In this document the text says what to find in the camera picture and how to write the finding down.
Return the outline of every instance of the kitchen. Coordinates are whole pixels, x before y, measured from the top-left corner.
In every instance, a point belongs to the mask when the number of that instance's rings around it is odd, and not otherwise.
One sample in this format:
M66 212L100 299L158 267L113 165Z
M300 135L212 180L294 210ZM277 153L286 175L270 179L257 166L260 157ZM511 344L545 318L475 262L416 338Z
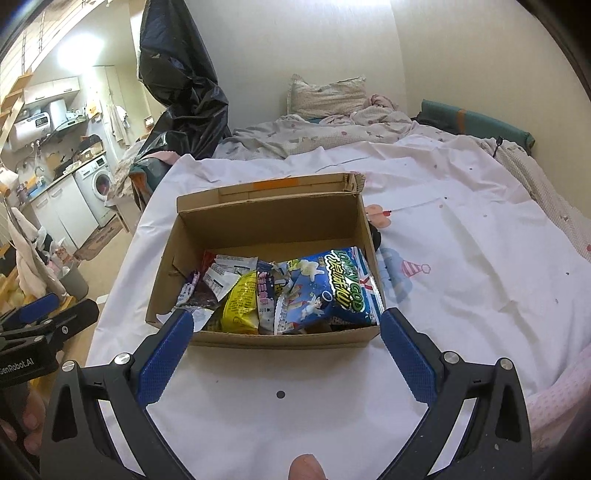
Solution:
M121 230L106 196L153 119L136 65L127 1L96 8L33 71L1 153L18 174L9 204L83 260Z

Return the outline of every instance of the gray bin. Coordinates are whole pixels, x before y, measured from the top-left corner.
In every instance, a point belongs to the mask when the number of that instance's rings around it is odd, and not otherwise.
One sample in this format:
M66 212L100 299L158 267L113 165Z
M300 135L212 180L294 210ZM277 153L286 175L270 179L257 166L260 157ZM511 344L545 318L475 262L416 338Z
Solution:
M88 295L88 283L78 270L76 265L70 266L70 271L60 278L60 282L69 295L72 295L76 300L80 301Z

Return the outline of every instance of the white bedsheet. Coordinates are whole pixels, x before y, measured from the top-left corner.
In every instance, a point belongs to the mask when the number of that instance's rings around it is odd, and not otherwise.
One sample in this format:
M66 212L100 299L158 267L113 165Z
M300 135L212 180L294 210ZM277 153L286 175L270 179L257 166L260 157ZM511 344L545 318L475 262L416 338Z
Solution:
M589 344L591 265L564 233L468 137L441 143L411 135L394 145L319 148L286 160L179 159L142 216L87 364L133 352L155 331L144 316L178 195L352 170L366 175L366 205L392 212L379 255L387 305L399 304L440 349L471 362L508 356L528 397ZM329 351L190 346L160 402L148 408L181 461L204 480L286 478L302 453L315 454L329 478L376 478L425 410L380 338ZM112 412L104 412L123 460L134 466ZM436 467L449 463L461 436L454 431Z

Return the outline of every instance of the washing machine door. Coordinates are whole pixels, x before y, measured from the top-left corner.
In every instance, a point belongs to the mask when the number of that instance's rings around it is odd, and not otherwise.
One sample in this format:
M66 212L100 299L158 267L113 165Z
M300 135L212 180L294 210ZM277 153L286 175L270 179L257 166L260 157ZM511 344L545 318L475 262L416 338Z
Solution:
M107 199L107 194L112 185L113 178L107 170L99 170L92 177L92 192L103 202Z

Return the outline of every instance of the black plastic bag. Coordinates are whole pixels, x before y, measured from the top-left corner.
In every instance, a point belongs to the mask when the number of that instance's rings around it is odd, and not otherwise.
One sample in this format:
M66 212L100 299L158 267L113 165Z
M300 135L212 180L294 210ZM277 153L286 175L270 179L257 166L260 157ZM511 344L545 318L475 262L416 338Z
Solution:
M139 79L168 108L136 160L161 150L211 157L229 136L228 100L183 0L146 2L139 49Z

